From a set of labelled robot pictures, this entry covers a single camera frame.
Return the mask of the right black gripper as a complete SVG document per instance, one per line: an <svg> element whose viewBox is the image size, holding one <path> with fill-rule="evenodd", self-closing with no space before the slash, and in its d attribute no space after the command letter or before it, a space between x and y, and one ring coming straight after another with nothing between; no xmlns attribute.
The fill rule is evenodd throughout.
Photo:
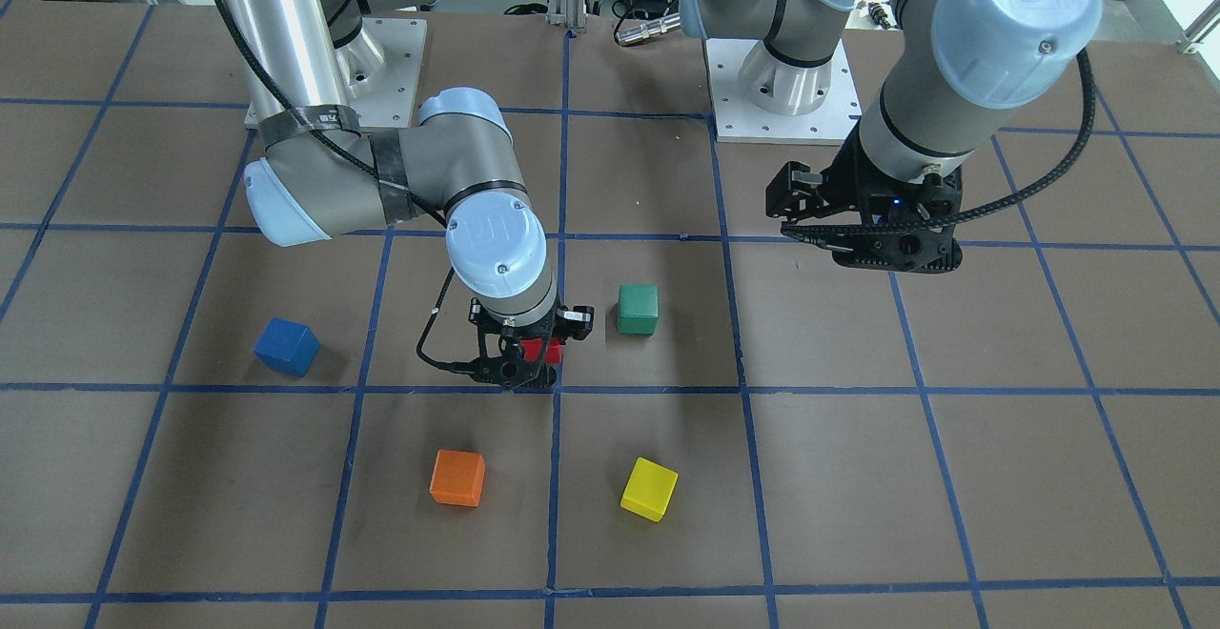
<svg viewBox="0 0 1220 629"><path fill-rule="evenodd" d="M523 339L540 339L545 332L550 332L551 343L547 347L545 363L561 363L562 346L570 339L583 341L594 329L597 329L597 308L593 306L567 307L562 304L554 304L548 314L540 321L531 324L518 324L497 319L492 316L484 304L479 304L476 297L471 299L468 321L476 325L479 336L505 336L512 343Z"/></svg>

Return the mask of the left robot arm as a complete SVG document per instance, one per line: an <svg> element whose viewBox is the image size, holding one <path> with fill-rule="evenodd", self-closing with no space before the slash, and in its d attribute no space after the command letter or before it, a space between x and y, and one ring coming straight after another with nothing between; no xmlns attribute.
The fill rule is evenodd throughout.
<svg viewBox="0 0 1220 629"><path fill-rule="evenodd" d="M680 0L684 34L760 41L762 65L825 74L855 0ZM1096 119L1086 48L1103 0L891 0L904 51L824 172L793 166L769 187L766 212L806 243L915 233L981 219L1046 190L1075 165ZM1013 112L1068 65L1082 82L1068 155L1024 190L971 211L948 180Z"/></svg>

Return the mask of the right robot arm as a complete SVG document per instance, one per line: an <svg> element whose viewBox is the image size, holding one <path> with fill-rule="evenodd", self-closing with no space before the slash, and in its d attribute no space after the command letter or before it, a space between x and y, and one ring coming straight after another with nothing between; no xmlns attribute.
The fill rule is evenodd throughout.
<svg viewBox="0 0 1220 629"><path fill-rule="evenodd" d="M388 10L440 0L211 0L244 61L264 156L248 204L279 246L327 241L428 216L443 226L471 321L522 344L584 339L588 306L561 302L547 236L494 99L448 88L415 105L394 71L404 54Z"/></svg>

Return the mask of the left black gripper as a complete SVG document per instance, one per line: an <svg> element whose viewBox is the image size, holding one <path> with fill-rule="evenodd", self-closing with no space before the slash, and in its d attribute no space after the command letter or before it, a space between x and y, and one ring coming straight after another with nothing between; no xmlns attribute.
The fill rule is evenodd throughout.
<svg viewBox="0 0 1220 629"><path fill-rule="evenodd" d="M963 208L960 176L935 172L931 178L910 183L881 172L853 129L824 172L813 172L799 161L784 163L766 187L765 213L784 224L856 213L863 226L939 229Z"/></svg>

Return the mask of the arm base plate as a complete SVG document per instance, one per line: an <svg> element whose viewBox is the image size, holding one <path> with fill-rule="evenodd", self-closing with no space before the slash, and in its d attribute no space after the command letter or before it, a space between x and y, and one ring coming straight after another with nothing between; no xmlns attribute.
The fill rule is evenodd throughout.
<svg viewBox="0 0 1220 629"><path fill-rule="evenodd" d="M828 63L781 63L760 40L704 41L720 141L841 146L863 116L842 44Z"/></svg>
<svg viewBox="0 0 1220 629"><path fill-rule="evenodd" d="M318 13L240 17L248 48L287 102L249 74L249 127L290 130L314 118L353 132L410 124L427 27L411 18L368 18L346 46L333 49Z"/></svg>

